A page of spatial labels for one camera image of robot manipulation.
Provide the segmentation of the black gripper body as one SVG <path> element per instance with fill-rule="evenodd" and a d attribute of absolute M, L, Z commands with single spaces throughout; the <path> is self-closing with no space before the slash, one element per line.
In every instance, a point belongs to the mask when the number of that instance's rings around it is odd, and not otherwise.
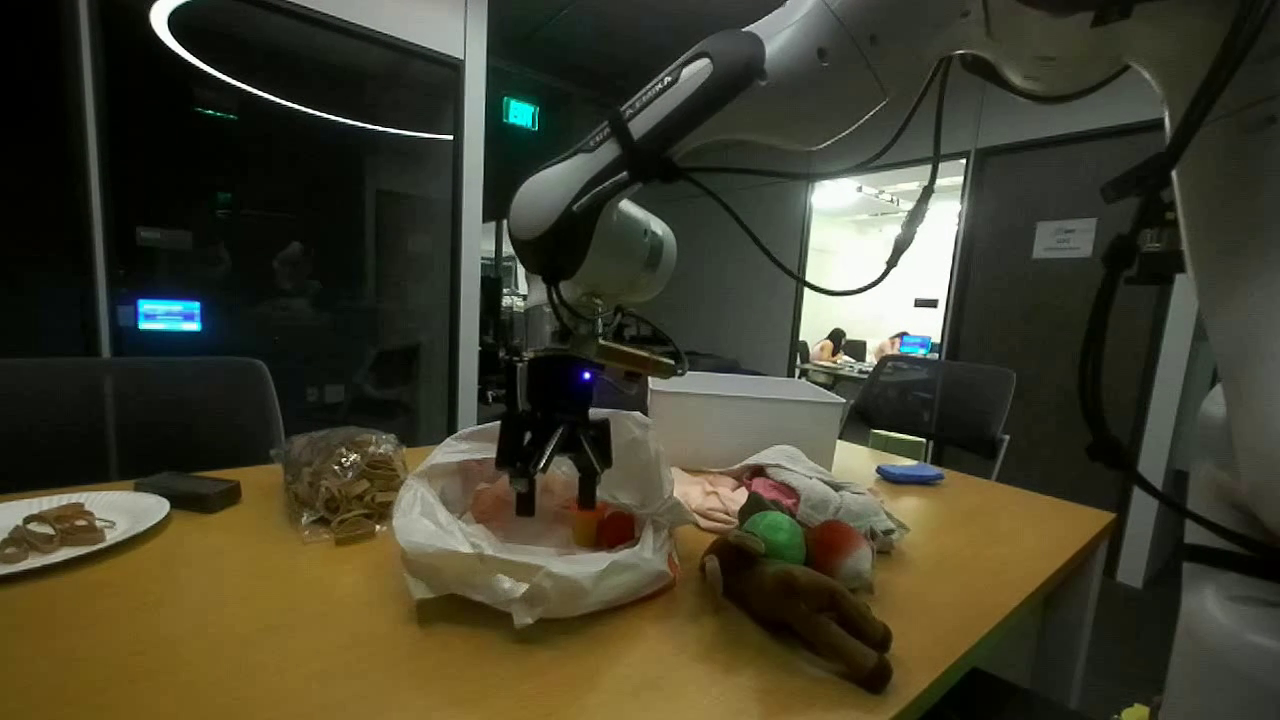
<path fill-rule="evenodd" d="M 611 463 L 611 429 L 593 413 L 597 365 L 537 352 L 514 371 L 514 405 L 501 415 L 501 469 L 547 469 L 554 454 Z"/>

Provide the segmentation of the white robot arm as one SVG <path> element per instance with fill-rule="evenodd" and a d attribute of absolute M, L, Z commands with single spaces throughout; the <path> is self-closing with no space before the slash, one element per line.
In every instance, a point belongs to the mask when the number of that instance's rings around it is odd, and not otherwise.
<path fill-rule="evenodd" d="M 1174 200 L 1231 432 L 1223 497 L 1274 519 L 1274 0 L 784 0 L 693 43 L 531 172 L 506 204 L 514 254 L 543 279 L 574 279 L 619 234 L 611 200 L 662 160 L 710 144 L 827 151 L 950 61 L 1026 99 L 1146 81 L 1167 138 L 1106 191 Z"/>

